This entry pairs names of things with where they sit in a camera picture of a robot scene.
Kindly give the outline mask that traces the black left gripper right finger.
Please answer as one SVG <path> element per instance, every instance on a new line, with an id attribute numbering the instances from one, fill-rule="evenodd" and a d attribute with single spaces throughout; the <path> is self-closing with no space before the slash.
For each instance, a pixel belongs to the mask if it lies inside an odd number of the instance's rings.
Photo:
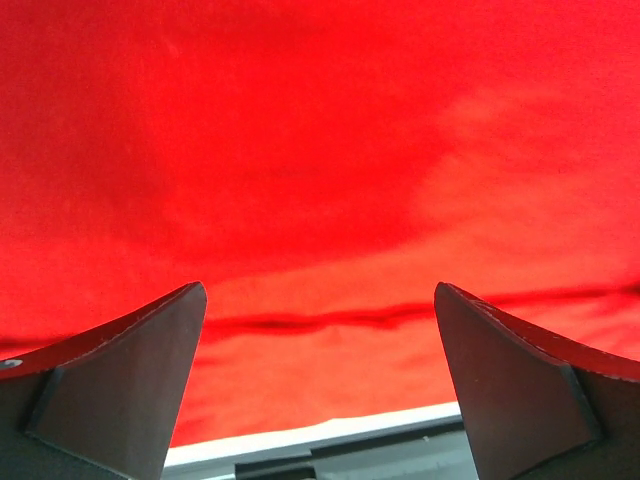
<path id="1" fill-rule="evenodd" d="M 451 284 L 434 306 L 479 478 L 638 478 L 638 362 Z"/>

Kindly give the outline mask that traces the red t shirt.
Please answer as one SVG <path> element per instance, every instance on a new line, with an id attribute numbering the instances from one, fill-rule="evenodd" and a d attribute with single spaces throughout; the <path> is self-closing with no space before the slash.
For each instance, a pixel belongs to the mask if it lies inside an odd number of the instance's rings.
<path id="1" fill-rule="evenodd" d="M 450 402 L 440 282 L 639 355 L 635 1 L 5 1 L 1 354 L 188 282 L 175 445 Z"/>

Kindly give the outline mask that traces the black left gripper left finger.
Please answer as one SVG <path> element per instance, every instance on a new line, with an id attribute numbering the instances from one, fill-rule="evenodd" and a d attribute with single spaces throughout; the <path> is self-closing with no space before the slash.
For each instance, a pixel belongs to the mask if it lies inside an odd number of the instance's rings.
<path id="1" fill-rule="evenodd" d="M 189 283 L 2 360 L 2 478 L 159 478 L 206 305 L 203 285 Z"/>

